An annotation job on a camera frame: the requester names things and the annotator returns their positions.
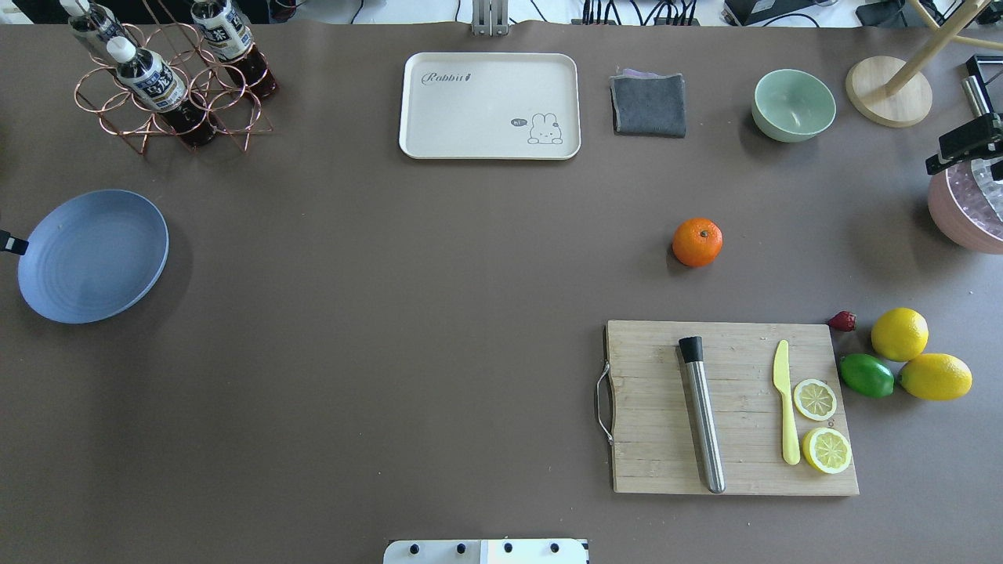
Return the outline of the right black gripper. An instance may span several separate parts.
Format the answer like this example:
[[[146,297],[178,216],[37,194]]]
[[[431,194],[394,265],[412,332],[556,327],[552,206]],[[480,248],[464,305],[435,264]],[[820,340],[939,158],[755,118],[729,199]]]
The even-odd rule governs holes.
[[[925,161],[925,171],[935,175],[960,163],[1002,157],[1002,114],[988,112],[938,138],[937,154]]]

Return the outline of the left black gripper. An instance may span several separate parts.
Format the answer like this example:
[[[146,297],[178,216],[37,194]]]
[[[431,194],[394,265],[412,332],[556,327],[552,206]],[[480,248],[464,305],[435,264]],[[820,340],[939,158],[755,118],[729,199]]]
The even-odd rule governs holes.
[[[24,256],[29,246],[28,240],[16,238],[5,230],[0,230],[0,251]]]

